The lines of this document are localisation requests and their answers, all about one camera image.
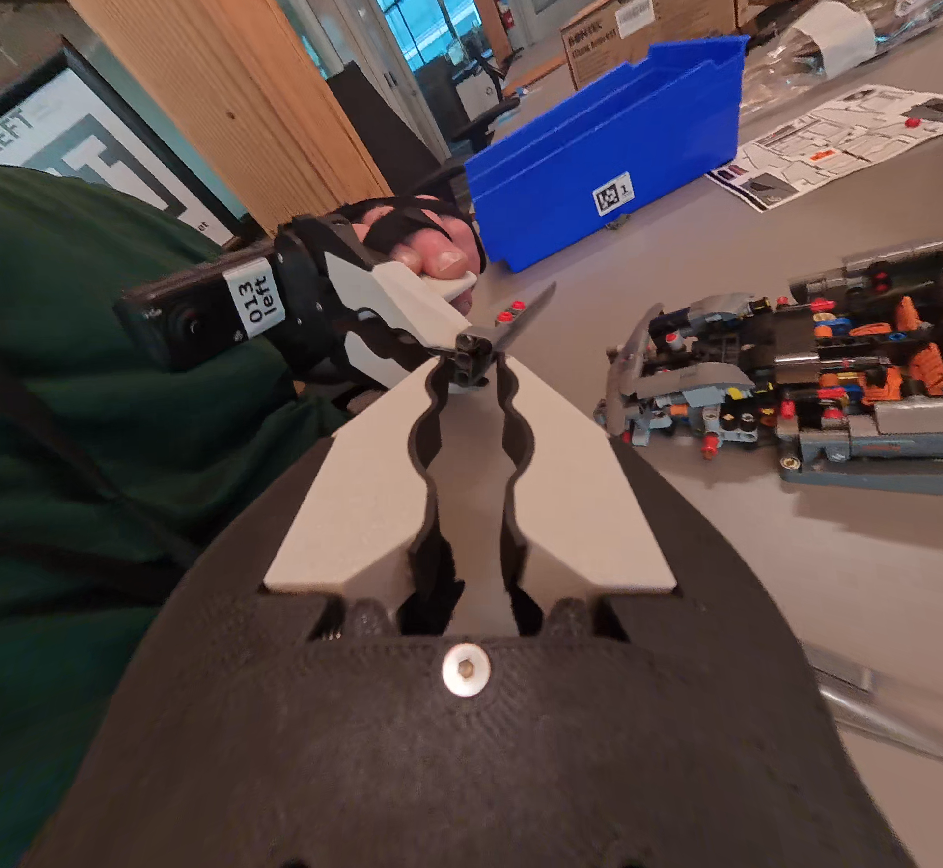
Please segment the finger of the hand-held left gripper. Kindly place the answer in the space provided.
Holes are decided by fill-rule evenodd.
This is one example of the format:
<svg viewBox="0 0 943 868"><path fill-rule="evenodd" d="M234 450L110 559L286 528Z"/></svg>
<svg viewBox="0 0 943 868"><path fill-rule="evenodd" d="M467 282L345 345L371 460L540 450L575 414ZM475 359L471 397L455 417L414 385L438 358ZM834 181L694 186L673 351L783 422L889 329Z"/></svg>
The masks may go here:
<svg viewBox="0 0 943 868"><path fill-rule="evenodd" d="M370 269L324 253L328 280L350 311L370 311L393 331L409 333L429 350L454 350L456 339L471 325L452 299L473 285L473 273L461 279L419 276L399 261Z"/></svg>
<svg viewBox="0 0 943 868"><path fill-rule="evenodd" d="M428 352L406 332L387 327L355 327L344 334L348 365L390 390L428 360Z"/></svg>

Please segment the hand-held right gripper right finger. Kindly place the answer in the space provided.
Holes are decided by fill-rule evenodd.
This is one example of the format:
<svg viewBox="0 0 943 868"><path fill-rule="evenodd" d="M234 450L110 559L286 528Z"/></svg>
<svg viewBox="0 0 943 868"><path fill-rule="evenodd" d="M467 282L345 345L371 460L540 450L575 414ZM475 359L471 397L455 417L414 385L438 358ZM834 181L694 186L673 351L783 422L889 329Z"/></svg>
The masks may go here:
<svg viewBox="0 0 943 868"><path fill-rule="evenodd" d="M520 633L563 600L669 594L677 579L604 431L513 357L495 368L504 491L501 576Z"/></svg>

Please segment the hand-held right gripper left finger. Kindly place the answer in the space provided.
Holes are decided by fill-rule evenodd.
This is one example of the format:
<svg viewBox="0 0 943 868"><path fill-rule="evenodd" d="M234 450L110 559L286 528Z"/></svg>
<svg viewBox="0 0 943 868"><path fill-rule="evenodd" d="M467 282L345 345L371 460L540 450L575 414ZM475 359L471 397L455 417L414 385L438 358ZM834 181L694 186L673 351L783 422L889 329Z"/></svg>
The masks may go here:
<svg viewBox="0 0 943 868"><path fill-rule="evenodd" d="M405 633L442 633L464 590L429 465L450 368L430 359L343 426L263 579L273 593L378 603Z"/></svg>

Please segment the grey lego wing piece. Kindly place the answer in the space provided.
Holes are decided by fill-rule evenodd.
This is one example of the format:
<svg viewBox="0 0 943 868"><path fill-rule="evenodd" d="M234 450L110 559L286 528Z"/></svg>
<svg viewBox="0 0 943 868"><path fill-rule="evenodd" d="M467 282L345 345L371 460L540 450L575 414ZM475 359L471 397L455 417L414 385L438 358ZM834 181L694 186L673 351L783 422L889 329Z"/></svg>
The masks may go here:
<svg viewBox="0 0 943 868"><path fill-rule="evenodd" d="M447 354L451 368L450 383L461 389L478 387L498 358L546 309L556 290L557 282L553 281L530 302L525 302L525 311L514 317L510 324L501 327L494 324L491 328L472 325L460 332Z"/></svg>

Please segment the grey black lego spaceship model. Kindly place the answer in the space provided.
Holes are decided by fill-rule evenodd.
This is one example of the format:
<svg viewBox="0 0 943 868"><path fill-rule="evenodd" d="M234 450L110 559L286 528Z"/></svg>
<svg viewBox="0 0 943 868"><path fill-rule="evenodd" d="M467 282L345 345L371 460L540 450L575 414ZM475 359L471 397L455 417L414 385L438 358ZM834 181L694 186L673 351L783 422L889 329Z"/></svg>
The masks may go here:
<svg viewBox="0 0 943 868"><path fill-rule="evenodd" d="M636 448L680 432L777 450L782 480L942 493L942 241L867 250L776 300L656 304L620 347L594 418Z"/></svg>

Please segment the blue plastic parts bin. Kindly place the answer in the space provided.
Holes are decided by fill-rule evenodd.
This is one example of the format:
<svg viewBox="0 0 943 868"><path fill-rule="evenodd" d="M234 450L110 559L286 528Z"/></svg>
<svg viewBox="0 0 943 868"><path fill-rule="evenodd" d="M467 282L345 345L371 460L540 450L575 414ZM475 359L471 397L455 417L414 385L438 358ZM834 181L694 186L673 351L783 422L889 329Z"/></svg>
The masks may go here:
<svg viewBox="0 0 943 868"><path fill-rule="evenodd" d="M522 272L733 160L748 39L653 45L473 155L489 262ZM599 216L592 192L625 171L635 199Z"/></svg>

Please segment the grey lego wing dark connector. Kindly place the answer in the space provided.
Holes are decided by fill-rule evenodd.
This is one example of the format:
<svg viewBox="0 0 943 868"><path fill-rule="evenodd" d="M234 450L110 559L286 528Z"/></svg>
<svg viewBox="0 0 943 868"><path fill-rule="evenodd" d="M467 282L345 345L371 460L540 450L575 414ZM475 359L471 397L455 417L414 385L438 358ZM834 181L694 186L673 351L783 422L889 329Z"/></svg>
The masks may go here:
<svg viewBox="0 0 943 868"><path fill-rule="evenodd" d="M820 646L800 643L836 725L869 740L942 761L941 714L916 709L886 673Z"/></svg>

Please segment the lego sticker sheet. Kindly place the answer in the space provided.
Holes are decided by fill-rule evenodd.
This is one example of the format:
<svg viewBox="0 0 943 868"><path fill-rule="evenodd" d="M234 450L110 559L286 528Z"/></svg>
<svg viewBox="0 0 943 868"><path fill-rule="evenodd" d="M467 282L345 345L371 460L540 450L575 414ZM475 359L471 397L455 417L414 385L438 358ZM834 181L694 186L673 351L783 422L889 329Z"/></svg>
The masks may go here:
<svg viewBox="0 0 943 868"><path fill-rule="evenodd" d="M705 178L765 213L942 134L942 96L867 84L740 145Z"/></svg>

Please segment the clear bag with lego parts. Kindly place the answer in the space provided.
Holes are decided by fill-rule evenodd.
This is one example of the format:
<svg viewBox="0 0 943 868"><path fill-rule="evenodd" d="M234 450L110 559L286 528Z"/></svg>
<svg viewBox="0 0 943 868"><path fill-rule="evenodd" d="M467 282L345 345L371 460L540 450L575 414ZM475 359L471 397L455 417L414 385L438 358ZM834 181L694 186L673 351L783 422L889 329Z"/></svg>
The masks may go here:
<svg viewBox="0 0 943 868"><path fill-rule="evenodd" d="M941 20L942 0L813 0L746 57L740 120L845 76Z"/></svg>

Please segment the person's left hand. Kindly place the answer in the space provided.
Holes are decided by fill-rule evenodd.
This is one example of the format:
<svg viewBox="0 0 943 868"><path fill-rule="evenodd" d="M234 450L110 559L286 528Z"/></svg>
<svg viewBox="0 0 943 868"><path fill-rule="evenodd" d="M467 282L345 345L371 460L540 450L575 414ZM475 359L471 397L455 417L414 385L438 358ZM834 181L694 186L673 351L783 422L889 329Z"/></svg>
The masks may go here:
<svg viewBox="0 0 943 868"><path fill-rule="evenodd" d="M441 228L424 227L411 233L390 252L413 273L434 280L460 280L482 272L474 230L463 220L446 217Z"/></svg>

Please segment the black office chair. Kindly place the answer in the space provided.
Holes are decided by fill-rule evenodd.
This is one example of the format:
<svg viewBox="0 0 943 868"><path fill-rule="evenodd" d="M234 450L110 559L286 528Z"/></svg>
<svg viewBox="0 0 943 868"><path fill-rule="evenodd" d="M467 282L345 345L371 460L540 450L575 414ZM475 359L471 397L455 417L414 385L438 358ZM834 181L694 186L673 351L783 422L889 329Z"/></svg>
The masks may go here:
<svg viewBox="0 0 943 868"><path fill-rule="evenodd" d="M455 96L458 99L460 112L458 121L450 124L449 141L451 143L468 142L471 147L471 151L478 153L490 145L493 138L492 129L495 123L500 118L519 107L520 98L514 94L511 96L507 96L505 94L505 73L501 71L501 69L493 62L493 60L487 58L486 52L480 50L477 50L474 53L470 52L469 58L462 65L456 68L456 71L452 77L453 88L453 78L455 74L460 73L466 70L467 67L473 65L478 65L488 72L495 82L497 82L498 79L501 79L503 91L502 102L489 111L485 112L483 115L479 116L477 120L470 122L467 119L465 111L454 89Z"/></svg>

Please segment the white bin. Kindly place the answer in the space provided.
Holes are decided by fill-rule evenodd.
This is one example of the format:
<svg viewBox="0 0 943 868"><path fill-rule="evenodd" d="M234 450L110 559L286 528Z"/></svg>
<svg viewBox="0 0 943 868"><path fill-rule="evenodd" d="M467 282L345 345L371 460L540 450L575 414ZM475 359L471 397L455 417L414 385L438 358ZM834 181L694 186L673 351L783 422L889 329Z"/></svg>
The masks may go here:
<svg viewBox="0 0 943 868"><path fill-rule="evenodd" d="M501 79L495 82L492 76L478 65L467 67L466 70L456 73L453 83L456 95L470 122L477 120L479 116L503 101Z"/></svg>

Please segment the black white marker tag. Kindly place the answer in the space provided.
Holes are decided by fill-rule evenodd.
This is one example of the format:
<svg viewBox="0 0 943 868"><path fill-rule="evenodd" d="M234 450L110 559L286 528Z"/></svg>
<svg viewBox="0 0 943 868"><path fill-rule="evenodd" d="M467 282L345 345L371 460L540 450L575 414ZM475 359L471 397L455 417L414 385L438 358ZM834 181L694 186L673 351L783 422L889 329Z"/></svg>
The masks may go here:
<svg viewBox="0 0 943 868"><path fill-rule="evenodd" d="M596 212L605 217L621 209L635 199L632 177L628 171L619 174L592 192Z"/></svg>

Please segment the wooden post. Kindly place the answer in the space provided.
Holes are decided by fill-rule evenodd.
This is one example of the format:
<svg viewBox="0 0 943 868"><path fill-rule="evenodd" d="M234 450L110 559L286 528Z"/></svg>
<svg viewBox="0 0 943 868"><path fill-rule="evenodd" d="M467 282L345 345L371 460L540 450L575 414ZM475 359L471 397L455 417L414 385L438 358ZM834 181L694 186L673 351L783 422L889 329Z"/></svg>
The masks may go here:
<svg viewBox="0 0 943 868"><path fill-rule="evenodd" d="M388 195L276 0L66 0L266 232Z"/></svg>

